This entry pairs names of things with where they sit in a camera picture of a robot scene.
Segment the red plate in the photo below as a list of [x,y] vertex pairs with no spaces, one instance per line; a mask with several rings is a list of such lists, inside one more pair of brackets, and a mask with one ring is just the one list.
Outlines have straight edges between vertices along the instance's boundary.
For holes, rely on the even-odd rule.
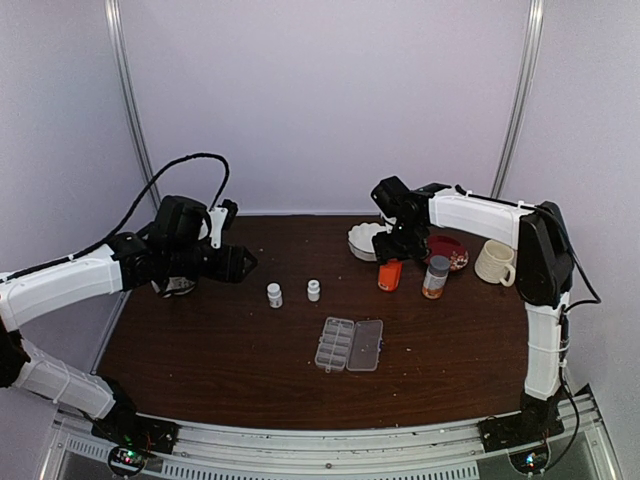
[[451,260],[451,271],[462,270],[469,263],[469,252],[455,238],[446,235],[431,235],[427,238],[427,245],[431,249],[431,254],[425,262],[428,264],[434,255],[442,255]]

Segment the orange container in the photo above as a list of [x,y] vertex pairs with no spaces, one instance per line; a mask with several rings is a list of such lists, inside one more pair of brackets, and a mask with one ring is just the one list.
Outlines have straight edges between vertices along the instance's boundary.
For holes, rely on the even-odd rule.
[[400,275],[402,274],[402,262],[390,260],[386,265],[380,265],[378,271],[378,287],[385,292],[393,292],[398,288]]

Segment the white wall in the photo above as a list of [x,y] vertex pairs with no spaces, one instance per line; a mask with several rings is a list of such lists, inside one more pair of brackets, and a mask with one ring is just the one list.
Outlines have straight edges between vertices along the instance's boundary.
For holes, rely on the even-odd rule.
[[[0,271],[101,238],[142,188],[102,0],[5,1],[0,12]],[[152,214],[149,204],[132,225]],[[23,334],[89,368],[114,306],[94,299]],[[2,478],[33,478],[54,410],[0,390]]]
[[[488,193],[528,3],[123,1],[155,168],[227,156],[244,213],[376,211],[393,174]],[[194,164],[161,186],[209,200],[219,178]]]
[[[625,478],[640,478],[640,3],[574,0],[545,8],[503,197],[555,200],[566,216],[604,299],[571,316],[571,375],[593,386]],[[578,288],[574,298],[584,295]]]

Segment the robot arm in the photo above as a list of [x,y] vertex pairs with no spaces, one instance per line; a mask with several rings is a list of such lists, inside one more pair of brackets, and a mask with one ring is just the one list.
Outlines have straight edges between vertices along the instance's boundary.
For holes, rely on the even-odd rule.
[[222,242],[236,213],[229,200],[207,210],[188,198],[165,197],[139,234],[115,235],[88,255],[55,266],[0,275],[0,387],[24,388],[78,408],[96,422],[99,436],[129,448],[144,450],[151,441],[157,451],[170,452],[170,442],[159,442],[175,438],[173,424],[137,416],[116,382],[51,357],[23,339],[19,328],[75,302],[148,283],[167,296],[176,284],[190,291],[200,276],[242,281],[257,260],[246,248]]
[[574,267],[557,205],[515,205],[442,184],[409,190],[397,177],[381,181],[371,196],[385,216],[396,218],[391,232],[379,233],[373,239],[381,264],[391,259],[424,260],[429,253],[426,239],[431,226],[491,238],[518,251],[516,288],[524,300],[529,323],[522,413],[507,426],[499,420],[502,432],[494,438],[501,438],[489,449],[527,439],[535,441],[547,430],[553,431],[557,427],[554,422],[560,368],[568,347],[568,324],[563,311],[569,303]]

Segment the cream mug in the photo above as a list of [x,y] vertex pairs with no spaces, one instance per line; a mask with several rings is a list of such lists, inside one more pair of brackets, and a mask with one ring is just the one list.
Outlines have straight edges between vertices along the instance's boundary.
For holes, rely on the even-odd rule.
[[501,283],[510,287],[516,281],[515,257],[512,248],[495,240],[487,241],[476,260],[475,271],[487,283]]

